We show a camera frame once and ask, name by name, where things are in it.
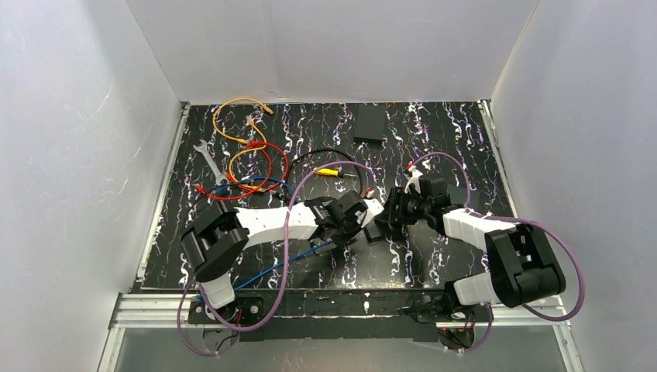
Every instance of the small black box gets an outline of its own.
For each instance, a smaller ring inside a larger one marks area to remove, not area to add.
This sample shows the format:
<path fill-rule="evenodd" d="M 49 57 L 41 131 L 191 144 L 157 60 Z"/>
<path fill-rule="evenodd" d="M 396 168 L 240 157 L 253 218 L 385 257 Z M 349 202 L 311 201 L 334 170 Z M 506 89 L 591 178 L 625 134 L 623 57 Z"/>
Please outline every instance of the small black box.
<path fill-rule="evenodd" d="M 386 108 L 382 105 L 358 104 L 355 142 L 382 143 L 386 126 Z"/>

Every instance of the gray floor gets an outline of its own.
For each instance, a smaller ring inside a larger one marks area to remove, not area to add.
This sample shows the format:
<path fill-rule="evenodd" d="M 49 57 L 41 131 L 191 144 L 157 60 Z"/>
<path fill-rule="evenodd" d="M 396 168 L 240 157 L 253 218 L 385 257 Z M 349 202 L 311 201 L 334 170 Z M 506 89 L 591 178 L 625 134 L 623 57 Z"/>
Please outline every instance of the gray floor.
<path fill-rule="evenodd" d="M 201 347 L 201 330 L 186 331 Z M 565 371 L 550 326 L 494 327 L 459 358 L 406 339 L 292 339 L 240 343 L 221 358 L 197 356 L 176 329 L 127 329 L 119 371 Z"/>

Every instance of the black table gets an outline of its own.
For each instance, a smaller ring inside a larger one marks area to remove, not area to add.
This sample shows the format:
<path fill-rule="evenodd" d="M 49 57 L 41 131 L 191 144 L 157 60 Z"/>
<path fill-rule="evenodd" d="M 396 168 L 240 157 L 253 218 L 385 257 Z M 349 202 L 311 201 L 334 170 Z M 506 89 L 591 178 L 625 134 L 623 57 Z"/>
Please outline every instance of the black table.
<path fill-rule="evenodd" d="M 381 200 L 388 189 L 405 184 L 403 168 L 414 159 L 431 151 L 445 151 L 460 159 L 470 175 L 470 187 L 479 212 L 511 215 L 500 171 L 491 143 L 484 129 L 482 115 L 476 102 L 415 102 L 381 104 L 387 110 L 387 128 L 382 145 L 354 143 L 353 132 L 356 104 L 290 104 L 271 105 L 274 115 L 263 115 L 253 105 L 226 107 L 218 118 L 219 126 L 232 136 L 249 138 L 257 135 L 251 130 L 246 116 L 251 115 L 259 128 L 272 142 L 285 150 L 290 159 L 319 147 L 335 147 L 370 167 L 376 179 L 368 179 L 366 186 L 374 188 Z M 213 149 L 215 162 L 221 169 L 228 168 L 230 157 L 240 146 L 217 134 L 212 127 L 212 113 L 217 106 L 193 106 L 175 159 L 173 174 L 167 189 L 166 201 L 157 227 L 157 235 L 150 251 L 146 274 L 136 290 L 179 291 L 188 279 L 189 267 L 181 253 L 180 237 L 185 226 L 198 212 L 208 207 L 208 201 L 192 204 L 198 197 L 193 185 L 212 188 L 214 179 L 203 156 L 192 147 L 201 139 Z M 273 176 L 282 174 L 283 164 L 275 151 Z M 331 154 L 313 156 L 297 166 L 290 176 L 295 185 L 314 166 L 328 160 L 338 160 Z M 425 172 L 438 172 L 449 182 L 463 188 L 462 176 L 446 159 L 435 158 L 423 163 Z M 345 172 L 354 173 L 351 167 Z M 266 161 L 258 153 L 240 159 L 235 169 L 238 177 L 265 175 Z M 302 198 L 328 195 L 339 197 L 357 189 L 353 179 L 333 177 L 312 178 L 302 190 Z M 264 195 L 234 202 L 248 208 L 282 206 L 280 200 Z M 361 232 L 356 242 L 345 249 L 334 248 L 319 255 L 291 263 L 289 288 L 441 288 L 446 281 L 468 274 L 484 272 L 486 257 L 465 243 L 439 236 L 423 222 L 412 226 L 405 243 L 381 241 L 368 243 Z M 309 248 L 308 242 L 294 242 L 291 257 Z M 280 263 L 283 244 L 266 243 L 243 251 L 232 267 L 233 285 L 248 281 L 263 270 Z M 254 282 L 251 288 L 278 288 L 281 269 Z"/>

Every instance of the yellow handle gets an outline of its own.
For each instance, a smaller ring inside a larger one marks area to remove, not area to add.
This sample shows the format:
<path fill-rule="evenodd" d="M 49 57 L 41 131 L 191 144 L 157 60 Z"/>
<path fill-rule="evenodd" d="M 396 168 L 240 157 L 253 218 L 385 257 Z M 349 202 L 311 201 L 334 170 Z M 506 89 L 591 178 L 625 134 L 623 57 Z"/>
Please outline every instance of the yellow handle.
<path fill-rule="evenodd" d="M 340 177 L 339 171 L 335 169 L 328 169 L 328 168 L 323 168 L 318 170 L 317 174 L 319 174 L 320 176 Z"/>

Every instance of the screwdriver handle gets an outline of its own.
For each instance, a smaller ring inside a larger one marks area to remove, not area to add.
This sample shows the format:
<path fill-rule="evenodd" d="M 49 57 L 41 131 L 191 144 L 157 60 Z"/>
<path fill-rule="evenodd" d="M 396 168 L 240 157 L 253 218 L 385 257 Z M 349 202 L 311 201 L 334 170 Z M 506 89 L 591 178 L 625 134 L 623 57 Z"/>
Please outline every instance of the screwdriver handle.
<path fill-rule="evenodd" d="M 342 172 L 335 169 L 322 168 L 317 171 L 317 174 L 320 176 L 330 176 L 330 177 L 342 177 Z"/>

